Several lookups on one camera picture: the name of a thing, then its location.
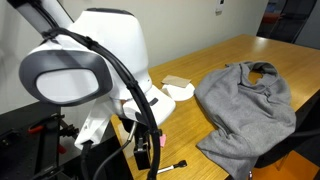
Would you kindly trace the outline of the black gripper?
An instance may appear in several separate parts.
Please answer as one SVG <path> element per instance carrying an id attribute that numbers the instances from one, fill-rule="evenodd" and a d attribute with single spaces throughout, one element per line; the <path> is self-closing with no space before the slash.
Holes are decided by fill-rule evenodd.
<path id="1" fill-rule="evenodd" d="M 150 163 L 150 140 L 148 129 L 144 125 L 138 125 L 134 134 L 135 146 L 134 157 L 139 170 L 149 169 Z"/>

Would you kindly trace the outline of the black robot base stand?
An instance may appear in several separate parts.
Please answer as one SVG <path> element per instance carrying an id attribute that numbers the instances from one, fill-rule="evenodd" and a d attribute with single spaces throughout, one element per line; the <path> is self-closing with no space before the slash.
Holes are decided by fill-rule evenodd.
<path id="1" fill-rule="evenodd" d="M 53 131 L 29 134 L 28 128 L 61 108 L 33 103 L 0 115 L 0 180 L 76 180 L 66 175 L 59 156 L 66 152 Z"/>

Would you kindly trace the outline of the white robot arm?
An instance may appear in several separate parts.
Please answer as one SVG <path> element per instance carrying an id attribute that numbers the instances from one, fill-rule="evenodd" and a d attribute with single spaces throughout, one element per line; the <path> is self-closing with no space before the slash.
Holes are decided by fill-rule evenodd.
<path id="1" fill-rule="evenodd" d="M 133 123 L 130 140 L 153 144 L 149 169 L 160 164 L 158 126 L 175 102 L 152 83 L 138 19 L 119 9 L 88 8 L 72 20 L 57 0 L 7 0 L 43 41 L 21 62 L 19 78 L 39 101 L 59 106 L 95 102 L 76 138 L 81 150 L 98 145 L 112 115 Z"/>

